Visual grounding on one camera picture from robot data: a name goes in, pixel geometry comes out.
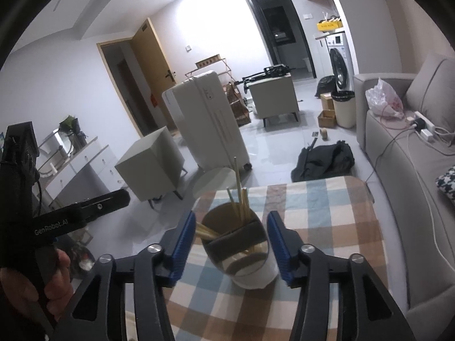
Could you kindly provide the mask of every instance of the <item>finger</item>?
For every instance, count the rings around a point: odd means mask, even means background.
[[[61,268],[69,268],[71,260],[66,252],[63,250],[57,249],[58,261]]]
[[[58,268],[51,281],[44,288],[49,300],[56,300],[64,296],[71,287],[70,272],[66,268]]]
[[[71,287],[70,289],[68,289],[68,292],[65,295],[63,295],[60,299],[48,302],[47,310],[55,317],[56,320],[58,320],[58,318],[60,318],[60,316],[63,314],[72,296],[73,289]]]
[[[38,301],[38,291],[23,274],[12,269],[2,268],[0,280],[6,295],[14,297],[15,302],[20,298],[31,302]]]

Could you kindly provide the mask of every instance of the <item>drawer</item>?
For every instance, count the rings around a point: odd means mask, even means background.
[[[80,170],[85,167],[92,159],[96,156],[97,153],[101,151],[98,143],[96,141],[92,142],[85,149],[80,151],[74,159],[71,160],[70,164],[73,167],[76,173],[79,173]]]
[[[65,166],[60,173],[58,173],[54,179],[47,185],[46,191],[49,196],[55,200],[58,194],[65,188],[65,186],[70,183],[74,178],[76,173],[69,165]]]
[[[121,189],[125,184],[125,181],[115,169],[115,164],[115,161],[110,163],[98,175],[100,180],[111,192]]]
[[[96,174],[101,173],[101,171],[107,166],[110,165],[112,161],[117,161],[115,155],[112,152],[109,146],[106,146],[103,151],[101,151],[91,162],[90,166],[95,171]]]

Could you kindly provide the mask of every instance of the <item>checkered tablecloth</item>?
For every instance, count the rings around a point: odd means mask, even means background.
[[[197,221],[228,202],[226,191],[207,193],[195,204]],[[326,254],[364,255],[387,286],[386,254],[379,223],[363,181],[337,177],[249,189],[250,206],[265,223],[277,210],[287,228]],[[263,290],[243,290],[214,267],[195,239],[182,279],[165,289],[177,341],[288,340],[300,289],[277,278]],[[328,340],[335,340],[338,291],[331,287]]]

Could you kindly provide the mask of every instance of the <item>cardboard box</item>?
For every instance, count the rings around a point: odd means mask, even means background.
[[[334,128],[337,125],[335,110],[323,110],[318,116],[319,128]]]
[[[323,93],[321,95],[322,110],[335,110],[334,101],[332,95],[329,93]]]

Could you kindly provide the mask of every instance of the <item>dresser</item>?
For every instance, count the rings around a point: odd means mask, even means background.
[[[100,181],[105,189],[99,189],[100,192],[95,193],[97,195],[119,190],[125,182],[115,169],[117,161],[109,145],[101,147],[98,138],[95,137],[81,151],[70,157],[56,175],[40,179],[43,204],[55,208],[68,205],[68,198],[64,199],[65,202],[59,201],[59,195],[63,190],[66,196],[71,195],[71,190],[74,190],[74,199],[71,203],[79,202],[82,196],[80,190],[99,185]],[[33,192],[39,197],[37,185],[34,186]]]

